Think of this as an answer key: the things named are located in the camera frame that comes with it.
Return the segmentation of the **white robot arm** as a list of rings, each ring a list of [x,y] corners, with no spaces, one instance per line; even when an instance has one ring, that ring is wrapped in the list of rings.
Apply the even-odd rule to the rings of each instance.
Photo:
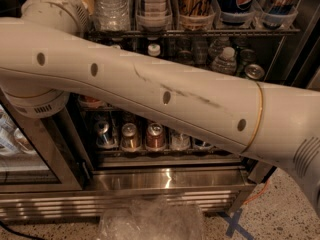
[[[1,89],[29,118],[60,112],[70,94],[117,108],[286,171],[320,199],[320,93],[255,82],[83,39],[81,0],[27,0],[0,18]]]

